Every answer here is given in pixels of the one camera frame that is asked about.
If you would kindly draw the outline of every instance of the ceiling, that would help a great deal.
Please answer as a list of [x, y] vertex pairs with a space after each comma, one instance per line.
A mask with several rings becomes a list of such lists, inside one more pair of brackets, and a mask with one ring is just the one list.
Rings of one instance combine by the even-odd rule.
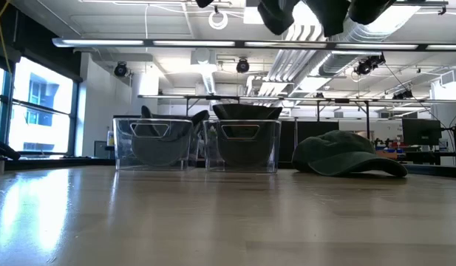
[[[231, 1], [229, 11], [242, 12], [243, 0]], [[144, 15], [147, 12], [147, 35], [149, 38], [196, 38], [196, 39], [244, 39], [273, 40], [284, 36], [275, 36], [261, 24], [243, 24], [242, 18], [228, 17], [228, 25], [223, 30], [215, 30], [208, 24], [209, 13], [176, 13], [157, 7], [140, 5], [116, 5], [113, 3], [87, 3], [79, 0], [13, 0], [22, 12], [34, 18], [57, 35], [65, 38], [145, 38]], [[456, 13], [456, 0], [449, 0], [448, 12]], [[181, 7], [170, 6], [178, 12]], [[188, 11], [204, 10], [188, 6]], [[414, 42], [456, 42], [456, 16], [414, 15], [402, 28], [393, 33], [386, 41]], [[150, 53], [166, 73], [173, 87], [194, 87], [202, 82], [198, 73], [189, 72], [191, 51], [193, 49], [112, 49], [101, 50], [101, 53]], [[236, 73], [239, 57], [247, 57], [252, 72], [268, 72], [278, 50], [235, 50], [218, 49], [217, 60], [219, 72], [214, 73], [217, 83], [245, 84], [248, 75]], [[442, 73], [447, 67], [456, 66], [456, 53], [436, 52], [386, 52], [385, 58], [390, 69], [401, 82], [413, 80], [415, 97], [426, 97], [429, 94], [429, 81], [437, 75], [425, 72]], [[144, 68], [143, 62], [129, 64], [134, 69]], [[387, 89], [399, 85], [386, 67], [380, 67], [371, 75], [355, 82], [351, 76], [354, 66], [346, 69], [345, 78], [334, 78], [329, 82], [329, 89], [324, 91], [326, 97], [381, 96]]]

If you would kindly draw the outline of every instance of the transparent container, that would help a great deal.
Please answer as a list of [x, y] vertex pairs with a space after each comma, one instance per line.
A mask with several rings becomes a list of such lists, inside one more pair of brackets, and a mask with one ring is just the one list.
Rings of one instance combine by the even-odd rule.
[[114, 118], [117, 170], [186, 171], [197, 163], [190, 120]]
[[277, 172], [280, 121], [210, 120], [203, 125], [207, 171]]

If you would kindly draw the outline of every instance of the security camera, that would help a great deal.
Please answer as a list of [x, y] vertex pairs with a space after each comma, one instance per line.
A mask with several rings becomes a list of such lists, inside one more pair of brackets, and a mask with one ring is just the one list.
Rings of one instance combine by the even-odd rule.
[[240, 58], [239, 63], [237, 63], [236, 70], [238, 73], [246, 73], [249, 71], [249, 63], [247, 58]]
[[129, 70], [127, 69], [127, 62], [118, 62], [118, 65], [115, 68], [115, 75], [119, 78], [124, 78], [129, 75]]

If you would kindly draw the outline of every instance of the window frame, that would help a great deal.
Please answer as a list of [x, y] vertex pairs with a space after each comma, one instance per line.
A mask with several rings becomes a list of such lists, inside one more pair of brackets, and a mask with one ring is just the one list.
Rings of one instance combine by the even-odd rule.
[[[31, 58], [26, 58], [36, 64], [34, 60]], [[16, 64], [12, 65], [13, 71], [16, 70]], [[69, 137], [67, 143], [67, 152], [51, 152], [51, 151], [18, 151], [20, 154], [23, 155], [66, 155], [72, 156], [75, 154], [75, 136], [76, 136], [76, 120], [77, 120], [77, 105], [78, 105], [78, 88], [80, 86], [79, 81], [63, 75], [66, 78], [69, 78], [73, 82], [72, 86], [72, 102], [71, 102], [71, 109], [70, 113], [61, 112], [58, 110], [54, 110], [49, 107], [41, 106], [35, 103], [17, 100], [13, 98], [14, 93], [14, 75], [11, 75], [7, 70], [4, 70], [4, 80], [3, 80], [3, 88], [2, 94], [0, 95], [0, 102], [1, 102], [1, 111], [0, 111], [0, 141], [4, 143], [9, 143], [9, 136], [10, 136], [10, 126], [12, 120], [12, 113], [13, 113], [13, 106], [23, 106], [29, 109], [33, 109], [36, 111], [48, 112], [54, 115], [65, 115], [69, 117]]]

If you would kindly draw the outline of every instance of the computer monitor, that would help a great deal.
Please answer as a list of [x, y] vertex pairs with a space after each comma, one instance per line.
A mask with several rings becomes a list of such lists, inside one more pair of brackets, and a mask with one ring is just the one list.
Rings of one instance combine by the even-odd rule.
[[408, 145], [439, 145], [441, 124], [439, 120], [402, 119], [404, 143]]

